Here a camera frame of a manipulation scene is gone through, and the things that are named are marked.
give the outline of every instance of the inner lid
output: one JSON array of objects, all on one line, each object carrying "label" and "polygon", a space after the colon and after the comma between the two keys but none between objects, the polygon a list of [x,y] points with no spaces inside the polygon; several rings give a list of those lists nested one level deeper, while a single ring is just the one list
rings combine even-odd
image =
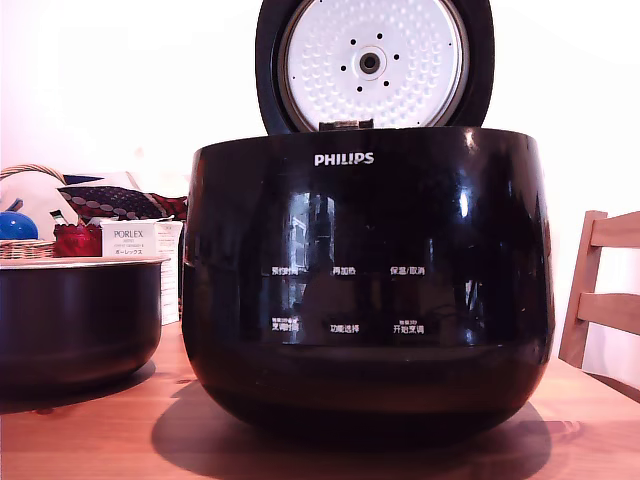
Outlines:
[{"label": "inner lid", "polygon": [[464,92],[468,50],[449,0],[305,0],[285,31],[279,88],[300,131],[440,126]]}]

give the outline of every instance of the pot rim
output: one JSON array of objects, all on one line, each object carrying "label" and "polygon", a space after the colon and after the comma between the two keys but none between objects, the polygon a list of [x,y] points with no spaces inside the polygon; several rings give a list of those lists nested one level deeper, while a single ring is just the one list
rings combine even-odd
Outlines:
[{"label": "pot rim", "polygon": [[160,265],[169,260],[168,257],[69,257],[0,260],[0,271]]},{"label": "pot rim", "polygon": [[322,135],[324,138],[331,136],[340,136],[340,135],[358,135],[360,133],[370,133],[375,132],[376,134],[382,135],[390,135],[394,133],[403,133],[411,134],[411,135],[438,135],[439,133],[447,132],[451,133],[459,133],[461,135],[468,134],[480,134],[480,135],[502,135],[505,137],[519,137],[522,140],[528,141],[530,143],[537,143],[535,137],[523,133],[516,130],[506,130],[500,128],[487,128],[487,127],[460,127],[460,126],[443,126],[443,127],[420,127],[420,128],[373,128],[373,129],[362,129],[362,130],[329,130],[324,132],[296,132],[296,133],[282,133],[277,135],[261,135],[261,136],[252,136],[252,137],[244,137],[244,138],[236,138],[231,140],[225,140],[222,142],[216,142],[209,145],[205,145],[198,150],[196,150],[196,157],[199,154],[202,154],[206,150],[211,148],[220,147],[220,146],[231,146],[238,143],[253,143],[253,142],[286,142],[288,138],[309,138],[309,136],[319,136]]}]

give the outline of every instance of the table surface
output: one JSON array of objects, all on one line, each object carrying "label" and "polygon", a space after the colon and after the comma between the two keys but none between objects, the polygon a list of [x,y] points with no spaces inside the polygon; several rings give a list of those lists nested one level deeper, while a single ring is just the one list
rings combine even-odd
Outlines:
[{"label": "table surface", "polygon": [[259,434],[206,395],[179,324],[115,390],[2,408],[3,480],[640,478],[640,404],[557,359],[516,416],[440,450],[353,453]]}]

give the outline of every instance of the wooden chair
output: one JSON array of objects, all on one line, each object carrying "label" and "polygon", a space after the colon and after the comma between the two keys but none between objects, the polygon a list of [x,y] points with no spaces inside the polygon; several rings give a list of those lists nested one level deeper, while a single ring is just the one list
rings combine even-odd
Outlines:
[{"label": "wooden chair", "polygon": [[[640,212],[612,218],[597,211],[585,215],[559,354],[561,360],[580,369],[590,323],[640,335],[640,295],[594,293],[605,247],[640,248]],[[640,402],[640,391],[633,387],[590,375]]]}]

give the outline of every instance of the rice cooker lid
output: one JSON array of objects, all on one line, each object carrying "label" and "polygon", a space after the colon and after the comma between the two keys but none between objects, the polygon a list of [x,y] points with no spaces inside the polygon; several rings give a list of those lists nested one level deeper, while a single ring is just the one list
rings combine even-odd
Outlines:
[{"label": "rice cooker lid", "polygon": [[479,127],[494,51],[486,0],[264,0],[263,120],[270,134]]}]

